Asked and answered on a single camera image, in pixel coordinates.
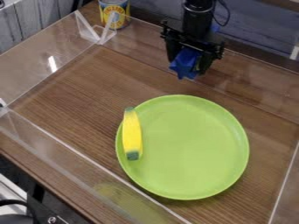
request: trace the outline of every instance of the can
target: can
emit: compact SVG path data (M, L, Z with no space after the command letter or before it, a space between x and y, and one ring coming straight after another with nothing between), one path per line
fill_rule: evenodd
M105 26L110 12L116 12L109 28L121 29L129 24L129 0L97 0L100 20Z

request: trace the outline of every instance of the cable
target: cable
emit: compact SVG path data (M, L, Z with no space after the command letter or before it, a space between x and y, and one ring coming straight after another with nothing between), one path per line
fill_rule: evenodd
M229 7L226 6L226 3L224 2L224 0L216 0L218 1L218 4L222 6L222 8L226 10L228 12L228 17L226 17L226 21L221 24L220 21L214 18L214 15L213 15L213 12L212 12L212 18L214 19L216 23L220 25L220 26L225 26L229 22Z
M0 9L5 7L5 0L0 0Z

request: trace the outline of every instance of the green plate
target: green plate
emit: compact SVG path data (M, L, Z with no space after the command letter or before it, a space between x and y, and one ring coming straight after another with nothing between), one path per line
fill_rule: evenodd
M136 108L144 154L128 161L121 124L116 155L128 177L150 193L196 200L224 191L248 163L248 138L234 116L217 104L188 95L153 98Z

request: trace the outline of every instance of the yellow sponge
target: yellow sponge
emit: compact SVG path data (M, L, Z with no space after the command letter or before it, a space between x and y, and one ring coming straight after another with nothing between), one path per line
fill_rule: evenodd
M142 155L141 127L136 110L125 109L122 121L122 147L128 160L137 160Z

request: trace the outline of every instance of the wood grain surface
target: wood grain surface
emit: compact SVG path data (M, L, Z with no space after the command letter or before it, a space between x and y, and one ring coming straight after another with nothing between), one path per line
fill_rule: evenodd
M90 10L85 14L88 21L97 21ZM206 76L194 82L177 81L166 72L161 40L146 27L130 25L133 31L140 28L136 36L148 37L146 44L118 33L120 45L112 39L105 47L92 47L13 104L13 110L129 181L114 153L124 108L161 95L194 95L216 102L238 119L249 140L249 161L240 180L225 192L201 200L177 201L148 194L192 223L267 223L299 138L299 76L228 52ZM144 49L160 57L156 63ZM68 178L57 178L58 173L0 137L5 156L100 223L98 216L88 212L97 202L88 194L85 199L77 195L84 189ZM78 171L86 183L94 181L88 171Z

